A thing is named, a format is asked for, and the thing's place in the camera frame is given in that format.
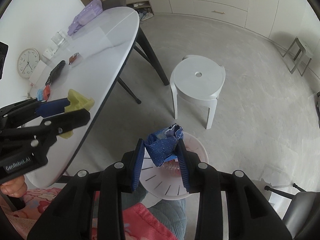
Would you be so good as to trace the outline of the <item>person left hand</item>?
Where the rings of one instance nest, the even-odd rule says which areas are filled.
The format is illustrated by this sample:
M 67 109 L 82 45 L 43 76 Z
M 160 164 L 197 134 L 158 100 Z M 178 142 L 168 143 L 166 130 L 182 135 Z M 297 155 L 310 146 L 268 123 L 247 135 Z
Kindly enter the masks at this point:
M 1 185 L 1 192 L 3 194 L 15 198 L 22 197 L 26 193 L 27 189 L 28 187 L 25 183 L 24 176 L 17 177 Z

